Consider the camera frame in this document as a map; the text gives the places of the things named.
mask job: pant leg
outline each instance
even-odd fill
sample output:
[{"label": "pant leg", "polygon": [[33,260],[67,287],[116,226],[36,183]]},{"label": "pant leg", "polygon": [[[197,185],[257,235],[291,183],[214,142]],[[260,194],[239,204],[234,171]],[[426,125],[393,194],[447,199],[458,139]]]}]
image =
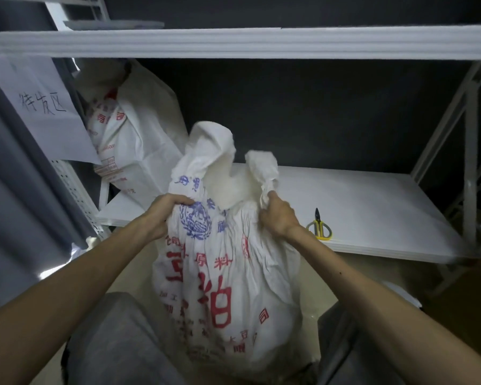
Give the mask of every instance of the pant leg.
[{"label": "pant leg", "polygon": [[404,381],[339,303],[317,323],[321,362],[317,385],[404,385]]},{"label": "pant leg", "polygon": [[156,324],[124,292],[101,299],[71,336],[63,361],[70,385],[185,384],[160,350]]}]

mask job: person's right hand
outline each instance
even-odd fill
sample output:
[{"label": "person's right hand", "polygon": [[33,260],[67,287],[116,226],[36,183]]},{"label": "person's right hand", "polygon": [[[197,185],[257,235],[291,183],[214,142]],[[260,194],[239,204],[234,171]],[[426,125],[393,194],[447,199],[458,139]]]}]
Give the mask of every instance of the person's right hand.
[{"label": "person's right hand", "polygon": [[293,228],[301,225],[288,202],[280,199],[274,190],[268,196],[269,207],[260,211],[258,219],[276,238],[286,239]]}]

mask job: hand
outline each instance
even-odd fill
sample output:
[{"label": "hand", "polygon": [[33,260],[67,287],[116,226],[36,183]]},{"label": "hand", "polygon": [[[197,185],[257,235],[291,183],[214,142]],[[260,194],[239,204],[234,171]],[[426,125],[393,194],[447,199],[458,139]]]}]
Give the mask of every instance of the hand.
[{"label": "hand", "polygon": [[166,193],[158,196],[148,210],[141,215],[150,241],[160,239],[168,232],[166,220],[176,204],[192,205],[194,200],[181,194]]},{"label": "hand", "polygon": [[269,196],[269,207],[260,211],[259,221],[276,238],[287,239],[289,232],[294,227],[301,227],[294,209],[290,204],[278,197],[274,190]]}]

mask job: sack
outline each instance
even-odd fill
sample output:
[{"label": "sack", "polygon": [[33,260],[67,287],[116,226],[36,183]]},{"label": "sack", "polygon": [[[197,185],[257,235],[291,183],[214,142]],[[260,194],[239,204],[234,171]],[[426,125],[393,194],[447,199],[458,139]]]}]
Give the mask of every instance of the sack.
[{"label": "sack", "polygon": [[[158,242],[153,288],[165,305],[191,359],[253,378],[282,354],[301,327],[297,273],[300,256],[258,225],[260,206],[277,186],[272,153],[249,151],[249,175],[258,199],[222,210],[209,196],[205,173],[218,160],[229,161],[235,148],[231,132],[213,122],[194,125],[185,155],[173,169],[169,192],[196,200],[175,206],[168,236]],[[219,187],[239,184],[213,174]],[[248,184],[246,192],[252,194]]]},{"label": "sack", "polygon": [[102,161],[95,172],[147,209],[166,193],[188,140],[174,92],[133,61],[118,89],[91,102],[87,129]]}]

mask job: paper sign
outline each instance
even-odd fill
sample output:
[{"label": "paper sign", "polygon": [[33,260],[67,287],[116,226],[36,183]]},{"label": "paper sign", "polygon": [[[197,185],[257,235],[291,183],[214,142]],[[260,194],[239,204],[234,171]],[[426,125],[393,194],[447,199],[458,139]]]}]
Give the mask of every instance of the paper sign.
[{"label": "paper sign", "polygon": [[101,163],[50,57],[0,55],[0,88],[48,159]]}]

